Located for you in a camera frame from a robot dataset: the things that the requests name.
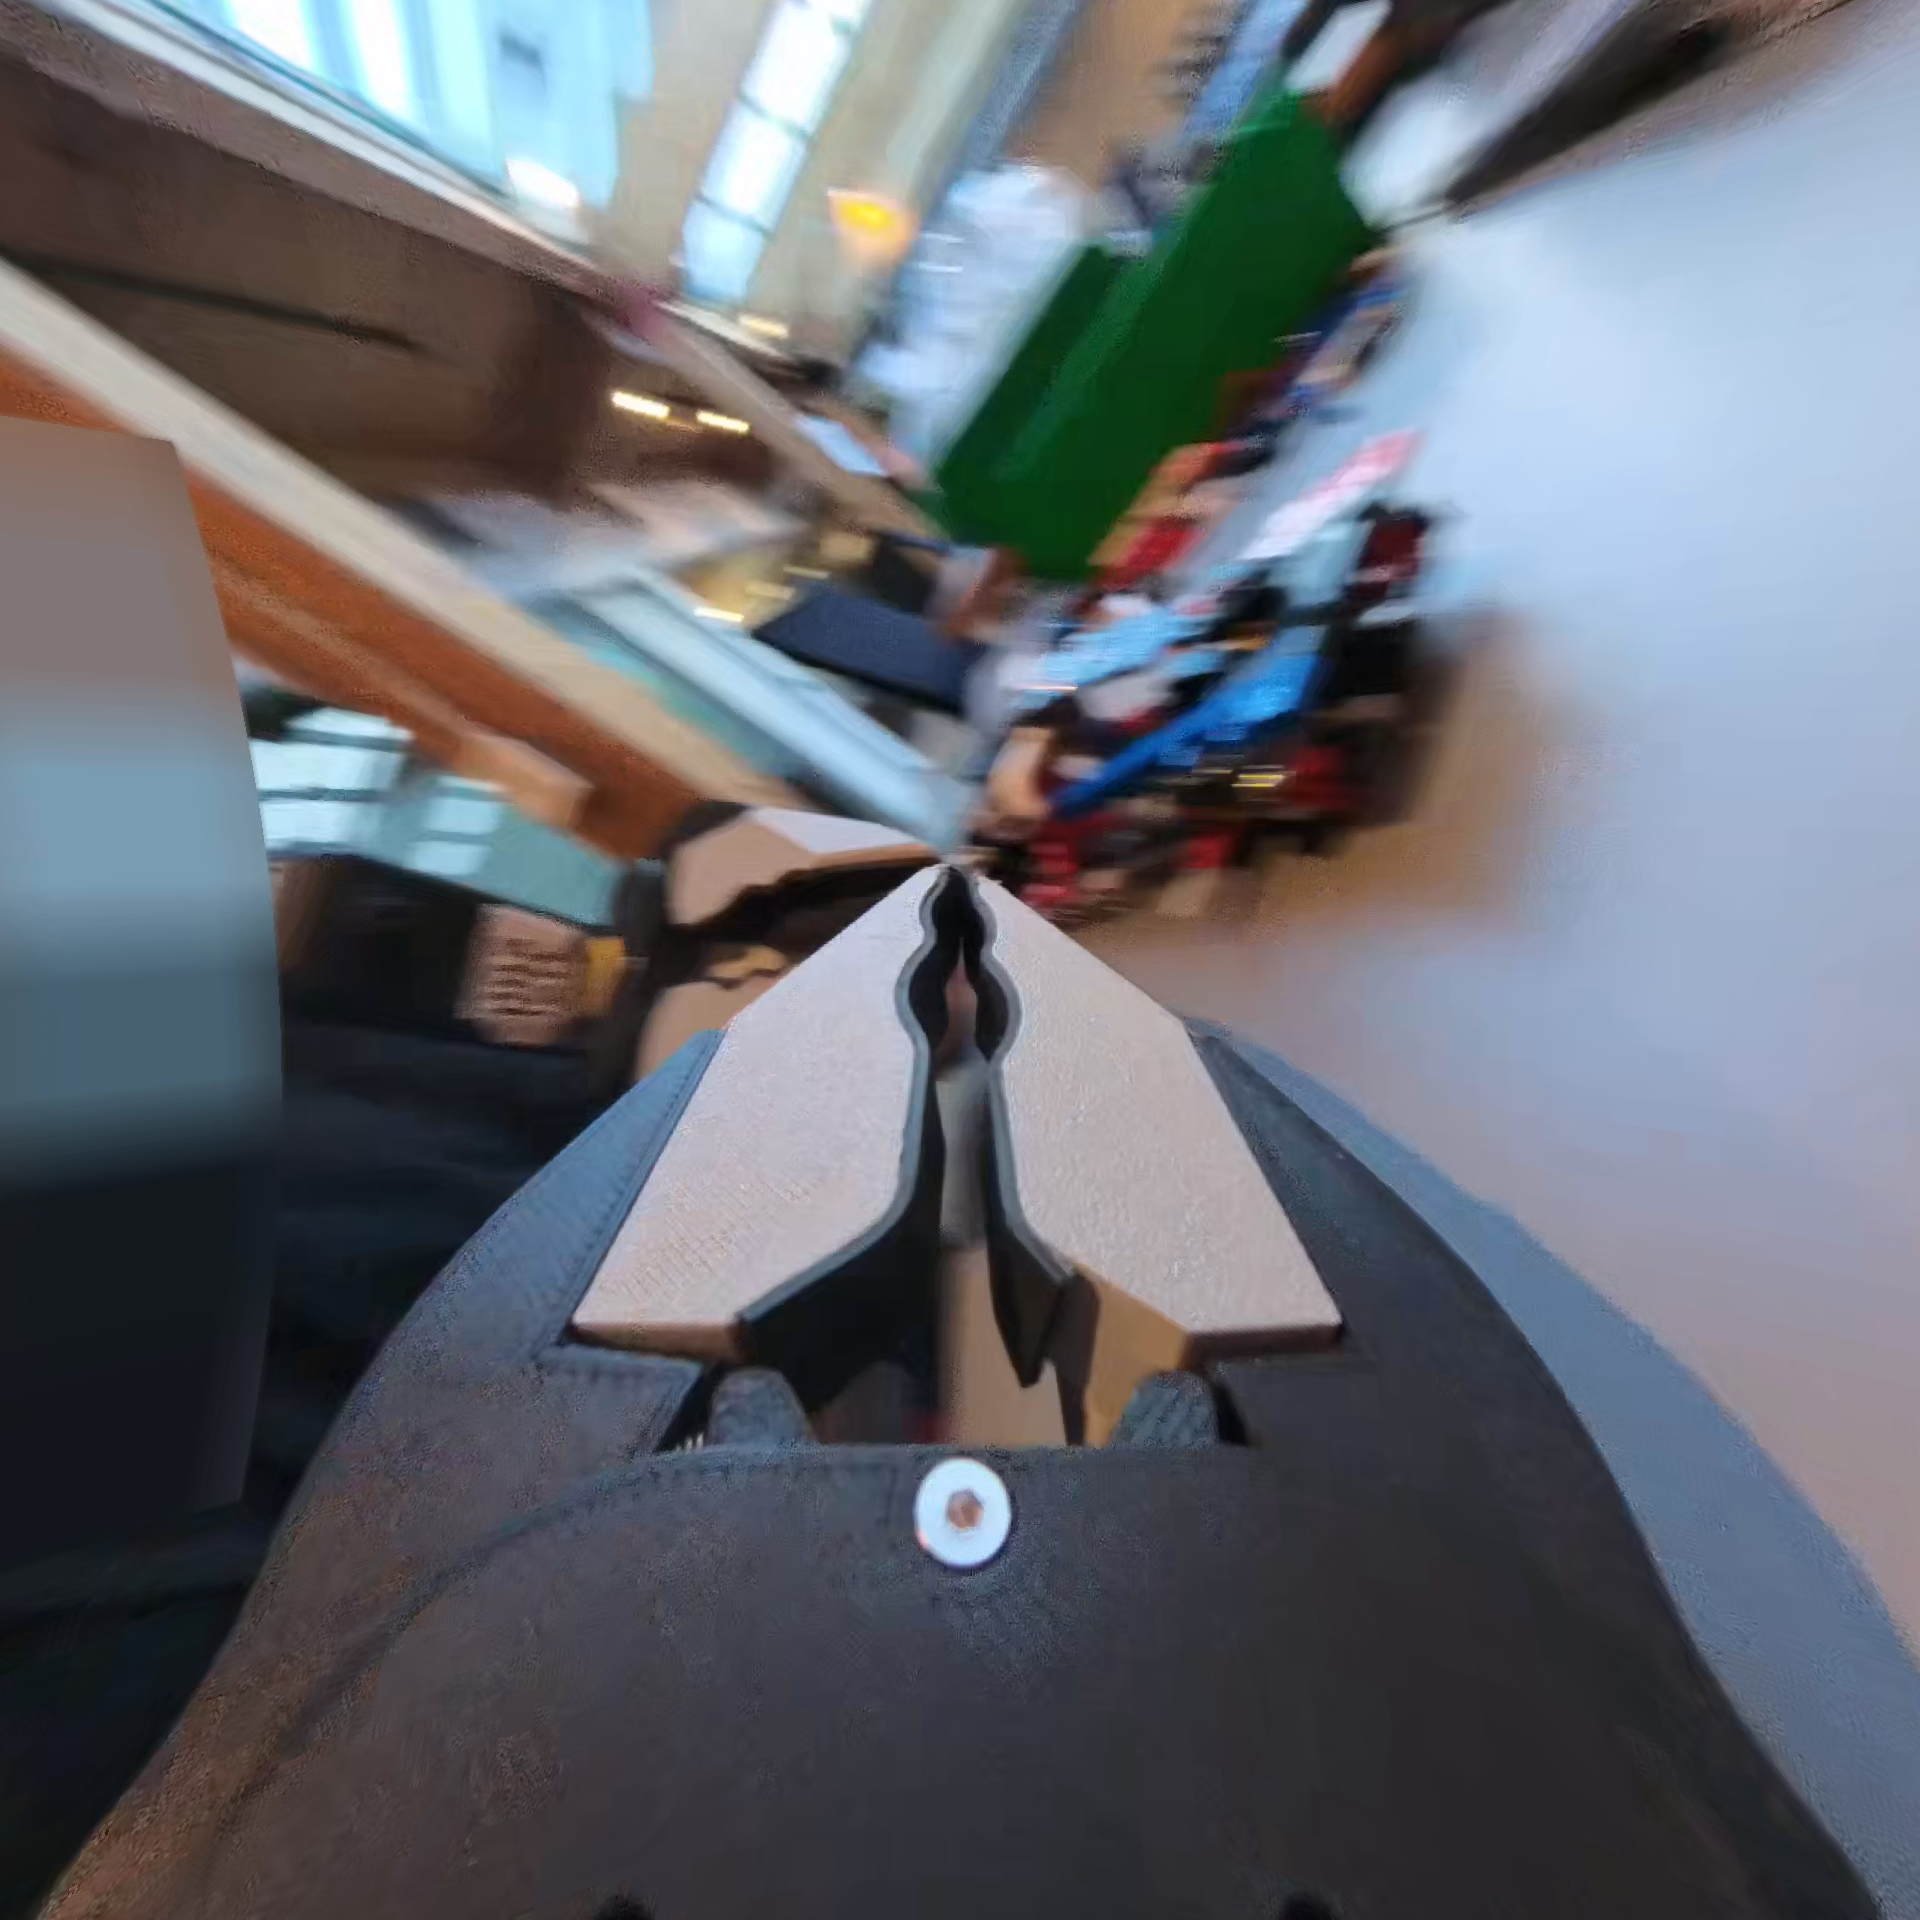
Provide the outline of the toy brick car model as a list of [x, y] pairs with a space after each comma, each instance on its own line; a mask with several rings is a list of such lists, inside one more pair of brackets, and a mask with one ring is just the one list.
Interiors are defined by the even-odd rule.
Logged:
[[1408, 795], [1442, 666], [1424, 434], [1375, 434], [1182, 594], [1013, 658], [971, 871], [1058, 925], [1266, 852], [1329, 856]]

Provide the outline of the pile of loose toy bricks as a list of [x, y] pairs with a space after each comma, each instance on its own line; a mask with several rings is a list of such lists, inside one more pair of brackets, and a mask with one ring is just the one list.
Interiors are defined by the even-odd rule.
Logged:
[[1240, 382], [1221, 439], [1274, 450], [1291, 429], [1329, 416], [1401, 325], [1408, 294], [1397, 246], [1362, 253], [1322, 309], [1274, 342], [1268, 367]]

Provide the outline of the wooden side table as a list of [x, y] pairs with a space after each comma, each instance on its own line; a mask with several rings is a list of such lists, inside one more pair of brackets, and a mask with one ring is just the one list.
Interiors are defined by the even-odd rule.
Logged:
[[168, 447], [232, 648], [609, 856], [799, 795], [108, 327], [1, 270], [3, 416]]

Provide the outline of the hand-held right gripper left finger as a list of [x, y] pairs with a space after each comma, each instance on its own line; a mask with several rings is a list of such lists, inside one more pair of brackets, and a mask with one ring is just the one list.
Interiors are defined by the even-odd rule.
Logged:
[[932, 1347], [955, 873], [908, 877], [725, 1029], [570, 1317], [595, 1349], [758, 1368], [823, 1409]]

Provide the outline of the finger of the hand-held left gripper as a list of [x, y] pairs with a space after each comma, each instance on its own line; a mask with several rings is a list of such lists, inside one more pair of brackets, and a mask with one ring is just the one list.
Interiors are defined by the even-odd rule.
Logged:
[[943, 868], [899, 829], [797, 809], [711, 806], [659, 856], [659, 932], [684, 940], [826, 940]]
[[636, 958], [633, 1079], [732, 1021], [866, 917], [878, 900], [736, 900], [701, 925], [664, 921]]

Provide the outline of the tall window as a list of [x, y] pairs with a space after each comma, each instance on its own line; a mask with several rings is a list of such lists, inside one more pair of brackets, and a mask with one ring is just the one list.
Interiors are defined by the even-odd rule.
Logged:
[[626, 110], [654, 88], [646, 3], [162, 5], [524, 208], [607, 202]]
[[692, 301], [740, 307], [863, 33], [867, 3], [774, 5], [684, 215]]

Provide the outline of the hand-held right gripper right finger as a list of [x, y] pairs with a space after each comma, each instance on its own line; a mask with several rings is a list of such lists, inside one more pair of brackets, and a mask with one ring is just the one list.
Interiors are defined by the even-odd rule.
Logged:
[[967, 973], [996, 1329], [1067, 1444], [1146, 1380], [1329, 1353], [1341, 1311], [1187, 1027], [975, 877]]

